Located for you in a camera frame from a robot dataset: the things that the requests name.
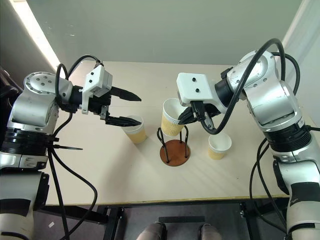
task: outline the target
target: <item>white paper cup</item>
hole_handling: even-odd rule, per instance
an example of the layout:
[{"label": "white paper cup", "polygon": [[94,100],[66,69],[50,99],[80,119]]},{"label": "white paper cup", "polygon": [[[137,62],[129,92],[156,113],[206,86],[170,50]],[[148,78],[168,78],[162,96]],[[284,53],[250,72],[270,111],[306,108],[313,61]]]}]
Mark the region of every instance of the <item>white paper cup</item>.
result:
[{"label": "white paper cup", "polygon": [[224,132],[220,132],[217,135],[209,136],[209,157],[214,160],[222,159],[232,145],[231,138]]},{"label": "white paper cup", "polygon": [[163,103],[161,129],[167,136],[177,136],[185,125],[178,125],[179,116],[186,109],[178,98],[169,98]]},{"label": "white paper cup", "polygon": [[130,115],[130,116],[127,116],[127,118],[137,120],[141,124],[137,126],[123,126],[121,127],[122,130],[131,139],[131,141],[134,144],[142,143],[147,138],[143,118],[136,115]]}]

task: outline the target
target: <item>yellow paper cup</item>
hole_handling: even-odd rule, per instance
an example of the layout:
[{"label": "yellow paper cup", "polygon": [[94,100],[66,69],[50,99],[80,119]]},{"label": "yellow paper cup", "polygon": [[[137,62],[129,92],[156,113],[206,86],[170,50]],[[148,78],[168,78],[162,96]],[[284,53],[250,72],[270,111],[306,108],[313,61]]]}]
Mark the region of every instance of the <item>yellow paper cup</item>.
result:
[{"label": "yellow paper cup", "polygon": [[134,144],[142,143],[147,138],[143,118],[135,115],[127,116],[127,118],[137,120],[141,124],[137,126],[124,126],[124,127],[121,127],[122,130],[131,139],[131,141]]},{"label": "yellow paper cup", "polygon": [[167,136],[177,136],[185,125],[178,125],[179,116],[186,109],[181,106],[178,98],[164,101],[162,109],[161,130]]},{"label": "yellow paper cup", "polygon": [[209,136],[209,157],[214,160],[222,159],[232,145],[231,138],[224,132]]}]

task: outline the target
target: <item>floor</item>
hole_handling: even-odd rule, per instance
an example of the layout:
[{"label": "floor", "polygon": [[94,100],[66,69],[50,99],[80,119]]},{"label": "floor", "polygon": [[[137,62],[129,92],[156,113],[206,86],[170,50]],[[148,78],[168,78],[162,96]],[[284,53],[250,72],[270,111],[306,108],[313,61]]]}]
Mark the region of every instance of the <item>floor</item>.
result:
[{"label": "floor", "polygon": [[[223,240],[249,240],[246,220],[241,218],[239,204],[198,204],[183,206],[146,206],[126,208],[120,219],[116,240],[135,240],[139,233],[159,217],[203,216],[205,222],[214,225],[221,233]],[[267,218],[277,224],[279,220],[274,213]],[[71,228],[77,221],[68,219]],[[204,222],[166,223],[168,240],[196,240],[199,226]],[[34,239],[59,240],[63,236],[62,221],[59,216],[41,212],[34,213]],[[284,234],[279,230],[258,220],[261,240],[282,240]],[[103,239],[105,226],[84,222],[70,237],[71,240]]]}]

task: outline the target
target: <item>light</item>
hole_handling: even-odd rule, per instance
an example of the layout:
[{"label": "light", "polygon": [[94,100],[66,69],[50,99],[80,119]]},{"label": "light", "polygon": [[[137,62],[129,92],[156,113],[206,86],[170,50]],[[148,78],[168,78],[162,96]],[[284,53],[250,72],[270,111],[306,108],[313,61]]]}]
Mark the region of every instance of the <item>light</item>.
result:
[{"label": "light", "polygon": [[54,71],[57,70],[57,66],[60,64],[57,55],[50,46],[44,32],[42,31],[39,23],[37,22],[33,12],[31,11],[26,0],[10,0],[15,12],[18,14],[23,25],[25,26],[30,37],[39,48],[43,56],[47,59],[48,63]]}]

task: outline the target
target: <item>gray wall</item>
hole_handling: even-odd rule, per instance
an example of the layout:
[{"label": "gray wall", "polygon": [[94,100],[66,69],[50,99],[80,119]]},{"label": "gray wall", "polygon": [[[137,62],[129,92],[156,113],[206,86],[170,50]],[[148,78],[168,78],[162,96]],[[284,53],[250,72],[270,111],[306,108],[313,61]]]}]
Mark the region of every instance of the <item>gray wall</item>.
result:
[{"label": "gray wall", "polygon": [[59,60],[233,65],[282,39],[301,0],[28,0]]},{"label": "gray wall", "polygon": [[0,1],[0,65],[20,86],[30,73],[54,72],[8,0]]}]

